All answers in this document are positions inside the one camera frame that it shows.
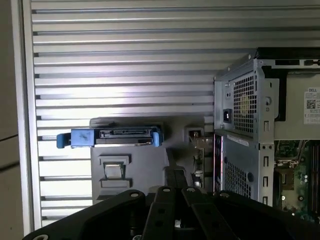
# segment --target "blue plastic tab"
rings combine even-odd
[[[153,132],[153,146],[155,146],[155,147],[160,146],[159,133],[156,131]]]
[[[70,145],[70,133],[61,133],[56,136],[56,147],[58,149],[64,149],[65,146]]]
[[[72,129],[71,130],[71,147],[94,147],[95,146],[95,130]]]

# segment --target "gray wall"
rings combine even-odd
[[[1,239],[23,237],[20,168],[3,167],[19,161],[14,47],[10,0],[0,2],[0,233]]]

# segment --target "black cable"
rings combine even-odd
[[[4,166],[0,167],[0,174],[4,173],[5,171],[8,171],[10,169],[13,169],[13,168],[15,168],[15,167],[17,167],[19,165],[20,165],[19,161],[10,163],[8,165],[4,165]]]
[[[18,134],[2,138],[2,139],[0,139],[0,142],[6,141],[6,140],[9,140],[9,139],[13,139],[15,137],[18,137]],[[13,168],[15,168],[15,167],[17,167],[19,165],[20,165],[20,161],[15,161],[13,163],[9,163],[7,165],[1,166],[0,167],[0,174],[4,173],[5,171],[8,171],[10,169],[13,169]]]
[[[18,137],[18,134],[15,134],[15,135],[12,135],[12,136],[8,136],[8,137],[5,137],[5,138],[2,138],[0,139],[0,142],[3,142],[3,141],[6,141],[6,140],[9,140],[9,139],[13,139],[15,137]]]

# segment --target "screw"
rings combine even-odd
[[[248,178],[248,181],[249,181],[250,183],[252,183],[252,182],[254,181],[254,175],[253,175],[251,172],[249,172],[249,173],[247,174],[247,178]]]
[[[229,196],[228,193],[223,192],[223,193],[220,193],[220,197],[228,198],[228,197],[230,197],[230,196]]]
[[[132,238],[132,240],[141,240],[142,235],[136,235]]]

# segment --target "green circuit board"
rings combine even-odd
[[[299,154],[299,140],[275,142],[275,158],[295,160]],[[310,146],[308,142],[300,153],[300,161],[294,167],[289,165],[277,166],[281,174],[282,191],[280,194],[281,209],[301,219],[314,222],[308,214]]]

